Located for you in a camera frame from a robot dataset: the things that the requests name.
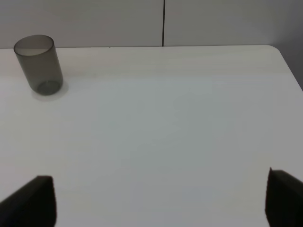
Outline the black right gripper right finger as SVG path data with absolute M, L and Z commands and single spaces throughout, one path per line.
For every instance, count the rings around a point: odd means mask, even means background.
M 303 225 L 303 183 L 283 170 L 270 169 L 265 214 L 270 227 Z

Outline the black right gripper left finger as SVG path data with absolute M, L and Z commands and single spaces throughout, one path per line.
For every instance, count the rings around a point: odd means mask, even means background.
M 54 227 L 56 220 L 56 197 L 51 176 L 37 176 L 0 202 L 2 227 Z

